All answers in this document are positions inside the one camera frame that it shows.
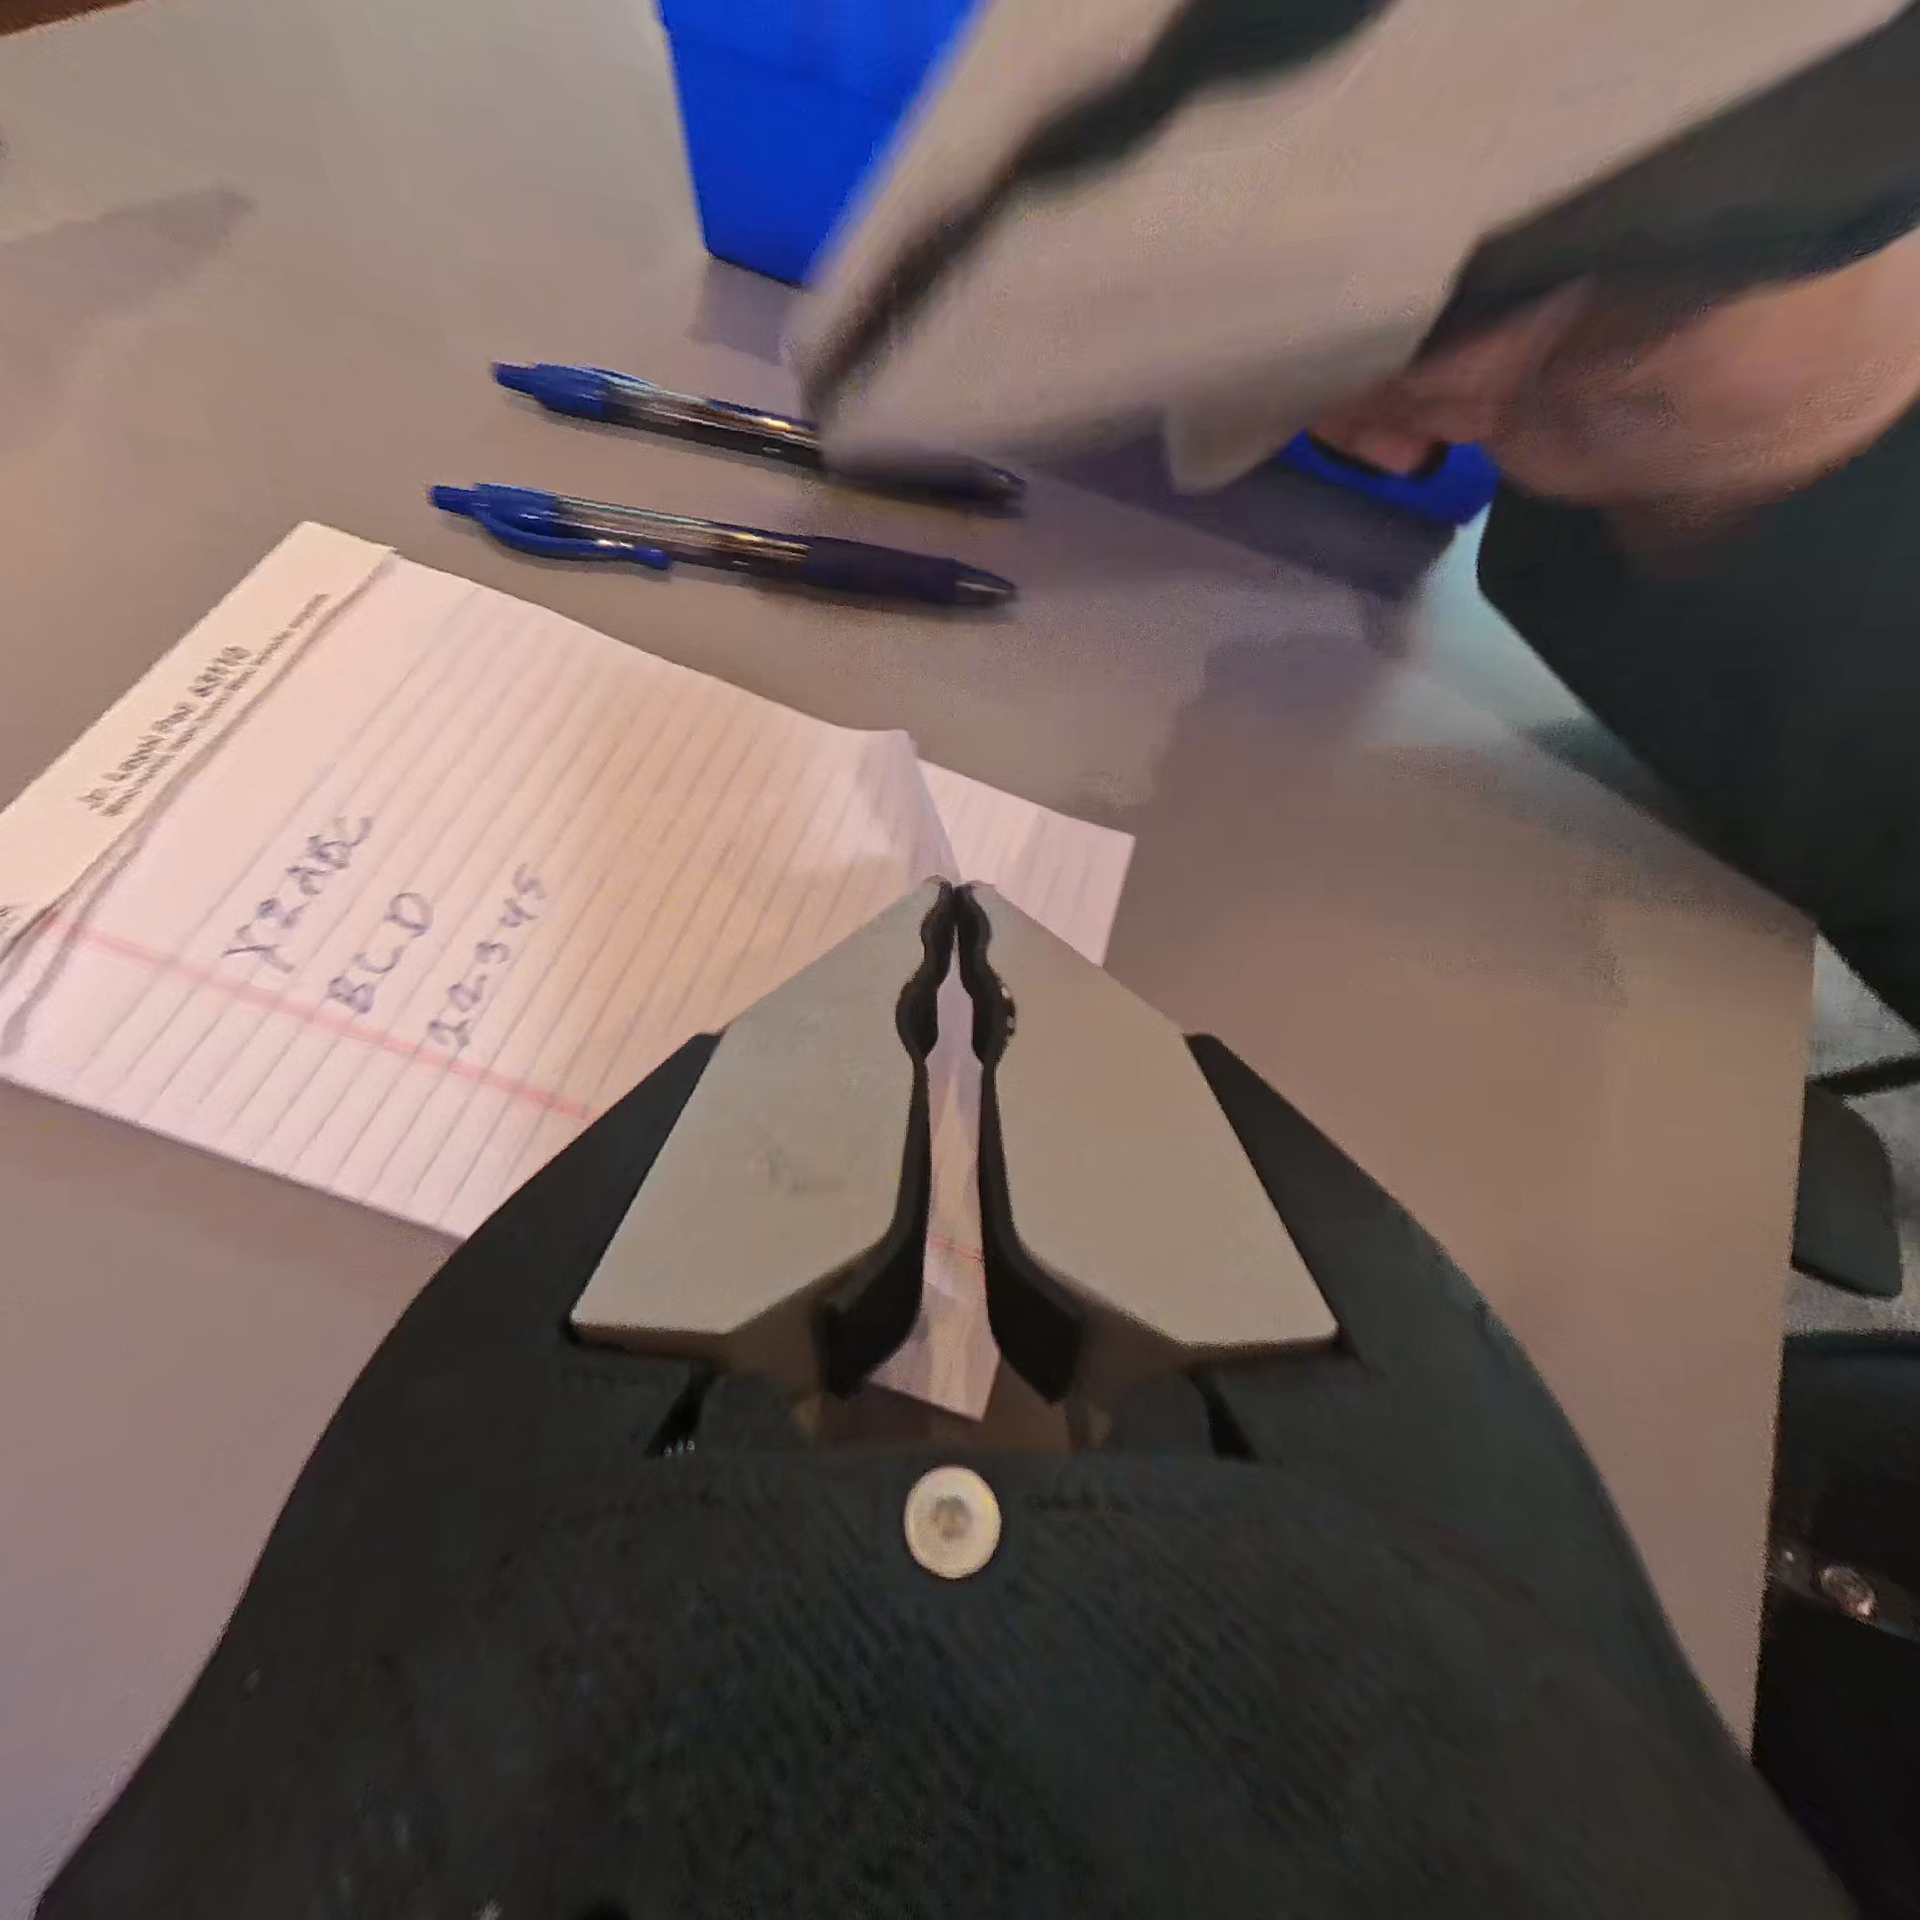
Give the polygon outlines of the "blue retractable pen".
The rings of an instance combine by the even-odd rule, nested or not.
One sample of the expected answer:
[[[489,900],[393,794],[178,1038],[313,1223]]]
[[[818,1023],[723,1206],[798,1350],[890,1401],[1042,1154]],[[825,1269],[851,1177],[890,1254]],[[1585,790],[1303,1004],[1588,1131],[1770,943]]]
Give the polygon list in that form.
[[[428,500],[531,561],[651,572],[695,567],[888,609],[988,612],[1018,602],[1018,587],[984,567],[882,545],[772,532],[528,487],[434,485]]]
[[[719,447],[817,476],[834,487],[922,500],[960,511],[1016,514],[1022,476],[951,452],[834,455],[817,422],[744,403],[671,391],[609,367],[494,363],[506,394],[552,415]]]

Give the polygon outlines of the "person's right hand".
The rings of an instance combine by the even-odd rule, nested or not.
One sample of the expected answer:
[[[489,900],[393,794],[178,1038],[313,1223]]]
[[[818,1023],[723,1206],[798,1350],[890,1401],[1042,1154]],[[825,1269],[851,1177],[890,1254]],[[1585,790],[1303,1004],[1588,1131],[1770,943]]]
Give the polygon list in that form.
[[[1807,485],[1915,403],[1918,235],[1738,295],[1578,285],[1339,403],[1310,435],[1385,473],[1482,446],[1578,507],[1715,517]]]

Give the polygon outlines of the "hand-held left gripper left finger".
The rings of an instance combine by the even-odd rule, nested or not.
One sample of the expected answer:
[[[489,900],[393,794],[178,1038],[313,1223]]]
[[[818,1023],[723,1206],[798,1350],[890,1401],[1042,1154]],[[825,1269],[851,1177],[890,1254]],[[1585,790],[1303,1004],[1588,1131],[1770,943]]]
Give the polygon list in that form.
[[[580,1355],[832,1438],[922,1317],[955,906],[927,881],[728,1023],[570,1309]]]

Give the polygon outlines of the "person's dark shirt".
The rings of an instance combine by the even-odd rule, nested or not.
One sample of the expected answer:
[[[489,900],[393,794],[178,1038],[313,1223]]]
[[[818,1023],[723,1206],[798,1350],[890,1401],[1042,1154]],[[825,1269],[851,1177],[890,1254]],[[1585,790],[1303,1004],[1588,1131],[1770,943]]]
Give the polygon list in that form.
[[[1479,590],[1696,837],[1918,1023],[1918,415],[1654,555],[1504,487]]]

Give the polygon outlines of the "black office chair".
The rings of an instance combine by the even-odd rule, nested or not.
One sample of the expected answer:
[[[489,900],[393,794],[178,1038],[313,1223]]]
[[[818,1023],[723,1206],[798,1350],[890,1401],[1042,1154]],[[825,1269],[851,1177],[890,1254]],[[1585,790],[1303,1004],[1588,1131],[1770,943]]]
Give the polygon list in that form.
[[[1856,1103],[1918,1084],[1918,1054],[1807,1082],[1793,1212],[1793,1270],[1868,1300],[1905,1289],[1889,1150]]]

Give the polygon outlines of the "blue plastic bin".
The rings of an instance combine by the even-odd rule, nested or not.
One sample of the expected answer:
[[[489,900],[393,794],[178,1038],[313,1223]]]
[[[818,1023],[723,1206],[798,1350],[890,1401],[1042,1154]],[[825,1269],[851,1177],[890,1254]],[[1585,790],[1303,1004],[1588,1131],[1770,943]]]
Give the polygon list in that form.
[[[660,3],[706,251],[806,287],[984,5]]]

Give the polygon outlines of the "person's dark pants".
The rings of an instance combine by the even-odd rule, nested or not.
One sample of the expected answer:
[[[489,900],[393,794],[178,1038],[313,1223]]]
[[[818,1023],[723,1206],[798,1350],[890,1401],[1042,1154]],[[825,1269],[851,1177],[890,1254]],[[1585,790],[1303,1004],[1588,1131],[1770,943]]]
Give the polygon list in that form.
[[[1777,1594],[1801,1541],[1870,1572],[1887,1622]],[[1755,1764],[1864,1916],[1918,1916],[1918,1335],[1798,1335],[1768,1530]]]

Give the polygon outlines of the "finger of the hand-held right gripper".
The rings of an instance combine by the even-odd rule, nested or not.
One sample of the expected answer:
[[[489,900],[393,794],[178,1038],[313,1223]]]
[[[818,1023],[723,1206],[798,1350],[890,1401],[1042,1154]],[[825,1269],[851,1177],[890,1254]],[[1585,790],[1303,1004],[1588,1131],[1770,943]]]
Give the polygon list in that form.
[[[839,218],[788,334],[806,398],[839,398],[1028,190],[1131,157],[1193,90],[1208,5],[984,5]]]
[[[824,398],[828,451],[1158,428],[1219,490],[1420,363],[1494,233],[1894,21],[1915,5],[1208,5],[1163,130],[1020,195]]]

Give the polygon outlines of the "white lined notepad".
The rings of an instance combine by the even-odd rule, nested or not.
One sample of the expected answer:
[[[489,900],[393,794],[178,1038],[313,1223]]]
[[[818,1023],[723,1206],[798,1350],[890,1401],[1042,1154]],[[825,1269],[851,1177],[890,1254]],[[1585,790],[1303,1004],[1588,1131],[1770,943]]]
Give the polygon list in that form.
[[[4,1084],[463,1241],[924,881],[1137,838],[297,525],[4,806]]]

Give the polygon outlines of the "metal key clip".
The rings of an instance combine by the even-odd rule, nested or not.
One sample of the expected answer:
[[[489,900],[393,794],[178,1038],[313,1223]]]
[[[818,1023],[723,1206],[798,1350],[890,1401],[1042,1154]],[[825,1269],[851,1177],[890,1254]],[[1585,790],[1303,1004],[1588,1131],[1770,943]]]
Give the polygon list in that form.
[[[1770,1587],[1862,1625],[1883,1625],[1894,1619],[1889,1597],[1870,1572],[1801,1541],[1778,1541],[1772,1548]]]

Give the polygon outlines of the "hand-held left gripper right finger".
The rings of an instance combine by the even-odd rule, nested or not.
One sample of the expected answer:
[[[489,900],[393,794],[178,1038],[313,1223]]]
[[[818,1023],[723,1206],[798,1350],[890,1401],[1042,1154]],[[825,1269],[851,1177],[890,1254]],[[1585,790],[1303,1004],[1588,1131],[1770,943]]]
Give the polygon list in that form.
[[[1144,1385],[1330,1350],[1338,1317],[1185,1030],[991,884],[953,913],[1004,1367],[1107,1419]]]

